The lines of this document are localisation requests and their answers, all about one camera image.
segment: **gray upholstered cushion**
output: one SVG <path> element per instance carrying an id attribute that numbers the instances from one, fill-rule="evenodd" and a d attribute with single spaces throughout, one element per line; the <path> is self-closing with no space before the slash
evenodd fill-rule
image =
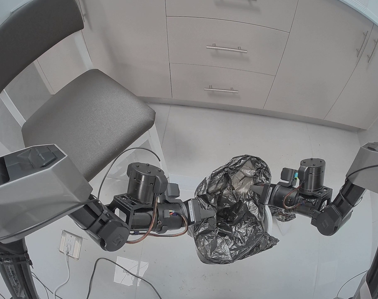
<path id="1" fill-rule="evenodd" d="M 57 144 L 90 181 L 152 127 L 155 112 L 103 72 L 89 70 L 23 125 L 26 147 Z"/>
<path id="2" fill-rule="evenodd" d="M 0 93 L 41 54 L 84 28 L 75 0 L 31 0 L 0 25 Z"/>

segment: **chair leg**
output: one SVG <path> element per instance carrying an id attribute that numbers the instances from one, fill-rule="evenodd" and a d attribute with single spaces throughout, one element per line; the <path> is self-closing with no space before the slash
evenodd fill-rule
<path id="1" fill-rule="evenodd" d="M 164 171 L 167 179 L 169 178 L 169 172 L 167 170 L 166 160 L 164 159 L 164 154 L 162 151 L 162 145 L 157 134 L 156 126 L 153 125 L 149 132 L 149 143 L 152 150 L 160 157 L 161 159 L 161 169 Z"/>

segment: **label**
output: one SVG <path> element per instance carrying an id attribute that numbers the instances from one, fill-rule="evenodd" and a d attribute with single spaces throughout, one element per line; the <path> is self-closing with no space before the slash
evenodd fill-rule
<path id="1" fill-rule="evenodd" d="M 266 195 L 265 205 L 268 205 L 269 199 L 271 198 L 271 193 L 272 193 L 272 187 L 269 188 L 268 194 Z"/>
<path id="2" fill-rule="evenodd" d="M 192 204 L 192 200 L 191 199 L 189 200 L 188 205 L 189 205 L 190 221 L 194 222 L 195 221 L 195 212 L 193 210 L 193 204 Z"/>

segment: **chair seat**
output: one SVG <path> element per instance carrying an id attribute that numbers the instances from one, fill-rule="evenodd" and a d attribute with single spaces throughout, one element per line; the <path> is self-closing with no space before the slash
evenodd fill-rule
<path id="1" fill-rule="evenodd" d="M 103 72 L 89 70 L 53 95 L 23 125 L 26 147 L 56 144 L 90 181 L 149 130 L 155 112 Z"/>

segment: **chair backrest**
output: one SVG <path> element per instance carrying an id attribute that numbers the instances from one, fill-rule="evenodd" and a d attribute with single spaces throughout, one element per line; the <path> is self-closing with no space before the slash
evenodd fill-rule
<path id="1" fill-rule="evenodd" d="M 0 25 L 0 93 L 30 63 L 84 28 L 75 0 L 31 0 Z"/>

